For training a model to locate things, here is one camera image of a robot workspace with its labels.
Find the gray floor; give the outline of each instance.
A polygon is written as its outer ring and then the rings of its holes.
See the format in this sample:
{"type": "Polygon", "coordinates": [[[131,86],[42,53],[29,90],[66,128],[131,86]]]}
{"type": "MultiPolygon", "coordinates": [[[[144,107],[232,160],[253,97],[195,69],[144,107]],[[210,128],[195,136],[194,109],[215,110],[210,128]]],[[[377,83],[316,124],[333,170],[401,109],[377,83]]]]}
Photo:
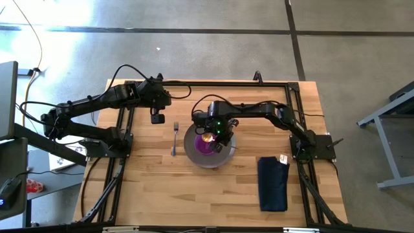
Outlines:
{"type": "MultiPolygon", "coordinates": [[[[18,2],[33,23],[46,25],[289,29],[283,0],[18,2]]],[[[291,2],[298,30],[414,30],[413,1],[291,2]]],[[[24,19],[11,2],[0,22],[24,23],[24,19]]],[[[32,86],[31,100],[60,103],[101,93],[122,63],[136,65],[147,75],[162,72],[166,78],[247,80],[260,70],[266,80],[298,80],[290,36],[38,33],[45,72],[32,86]]],[[[376,182],[392,178],[391,171],[375,127],[359,129],[355,122],[414,79],[414,38],[300,36],[298,41],[306,79],[317,81],[327,127],[334,138],[345,138],[336,152],[349,222],[412,232],[414,186],[378,191],[376,182]]],[[[33,67],[38,56],[31,31],[0,31],[0,61],[18,60],[22,67],[33,67]]],[[[119,77],[136,74],[126,69],[119,77]]],[[[19,78],[17,102],[22,102],[26,83],[27,78],[19,78]]],[[[39,116],[48,108],[28,110],[39,116]]],[[[89,116],[77,121],[92,123],[89,116]]],[[[78,190],[77,186],[36,199],[33,220],[42,225],[69,223],[78,190]]],[[[0,228],[20,227],[20,219],[0,221],[0,228]]]]}

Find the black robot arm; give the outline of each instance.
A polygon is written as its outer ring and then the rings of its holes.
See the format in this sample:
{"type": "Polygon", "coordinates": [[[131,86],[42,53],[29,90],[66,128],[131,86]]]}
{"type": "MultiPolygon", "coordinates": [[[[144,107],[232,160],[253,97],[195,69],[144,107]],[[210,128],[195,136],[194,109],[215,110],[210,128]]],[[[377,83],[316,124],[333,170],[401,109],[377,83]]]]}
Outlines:
{"type": "Polygon", "coordinates": [[[275,127],[291,131],[300,139],[301,147],[315,145],[315,133],[306,130],[295,118],[292,108],[285,104],[263,102],[261,104],[236,104],[230,102],[214,101],[208,107],[207,112],[196,111],[191,119],[197,129],[202,128],[204,132],[217,135],[210,143],[210,149],[220,152],[227,146],[233,136],[233,127],[239,121],[236,118],[266,118],[275,127]]]}
{"type": "Polygon", "coordinates": [[[47,114],[41,116],[45,123],[44,133],[49,139],[61,139],[67,135],[102,140],[108,146],[117,146],[123,143],[124,136],[116,127],[107,129],[75,123],[72,117],[92,113],[105,108],[120,109],[126,107],[151,108],[151,122],[162,124],[164,115],[159,110],[171,105],[171,97],[162,86],[161,78],[149,78],[141,83],[127,82],[109,88],[101,95],[88,96],[75,102],[58,104],[47,114]]]}

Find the red object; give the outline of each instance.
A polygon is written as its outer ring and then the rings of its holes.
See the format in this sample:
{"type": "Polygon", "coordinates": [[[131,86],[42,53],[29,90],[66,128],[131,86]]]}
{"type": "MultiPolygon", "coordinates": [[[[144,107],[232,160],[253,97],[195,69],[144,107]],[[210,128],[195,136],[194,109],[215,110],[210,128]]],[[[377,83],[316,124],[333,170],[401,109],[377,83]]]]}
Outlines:
{"type": "Polygon", "coordinates": [[[36,182],[32,179],[27,179],[26,183],[26,192],[29,193],[39,193],[43,191],[43,184],[36,182]]]}

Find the wooden tabletop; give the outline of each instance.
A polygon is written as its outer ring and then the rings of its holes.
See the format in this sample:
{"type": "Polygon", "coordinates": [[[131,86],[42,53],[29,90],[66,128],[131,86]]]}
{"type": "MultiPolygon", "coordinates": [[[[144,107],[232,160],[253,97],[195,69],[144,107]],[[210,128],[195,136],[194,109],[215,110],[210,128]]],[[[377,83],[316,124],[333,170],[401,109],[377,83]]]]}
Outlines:
{"type": "MultiPolygon", "coordinates": [[[[124,82],[125,80],[115,80],[114,85],[124,82]]],[[[304,112],[323,114],[316,83],[299,84],[304,112]]],[[[188,92],[187,87],[166,89],[173,96],[183,96],[188,92]]],[[[183,140],[187,128],[192,124],[191,109],[196,101],[212,93],[235,104],[253,104],[263,100],[286,103],[284,88],[280,87],[193,87],[190,97],[173,100],[172,105],[162,111],[166,116],[165,124],[151,124],[149,110],[136,109],[132,128],[133,151],[125,167],[117,225],[305,226],[298,169],[290,152],[289,131],[275,128],[264,118],[241,118],[240,124],[234,129],[238,149],[230,162],[220,168],[206,169],[194,165],[187,158],[183,140]],[[179,134],[177,155],[172,157],[175,121],[179,122],[179,134]],[[288,210],[261,212],[257,191],[257,160],[260,157],[278,158],[280,154],[288,155],[291,163],[287,185],[288,210]]],[[[214,98],[207,98],[197,109],[207,109],[212,100],[214,98]]],[[[98,126],[115,126],[117,116],[118,110],[102,110],[98,126]]],[[[308,129],[316,134],[327,132],[321,116],[306,116],[306,123],[308,129]]],[[[108,160],[101,159],[91,172],[85,189],[85,212],[92,207],[103,190],[108,160]]],[[[327,161],[315,161],[315,169],[321,196],[334,213],[347,222],[333,165],[327,161]]],[[[112,196],[107,205],[107,215],[111,199],[112,196]]],[[[312,216],[316,219],[314,200],[309,200],[312,216]]],[[[80,218],[78,200],[74,220],[80,218]]]]}

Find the fork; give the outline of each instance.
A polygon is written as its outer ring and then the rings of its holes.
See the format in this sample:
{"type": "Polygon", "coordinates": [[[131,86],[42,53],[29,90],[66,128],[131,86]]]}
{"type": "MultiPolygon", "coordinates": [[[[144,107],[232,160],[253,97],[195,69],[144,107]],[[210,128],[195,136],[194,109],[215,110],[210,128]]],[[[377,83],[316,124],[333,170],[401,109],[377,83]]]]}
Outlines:
{"type": "Polygon", "coordinates": [[[173,146],[173,153],[172,155],[175,156],[175,142],[177,139],[177,133],[179,132],[179,123],[174,122],[174,146],[173,146]]]}

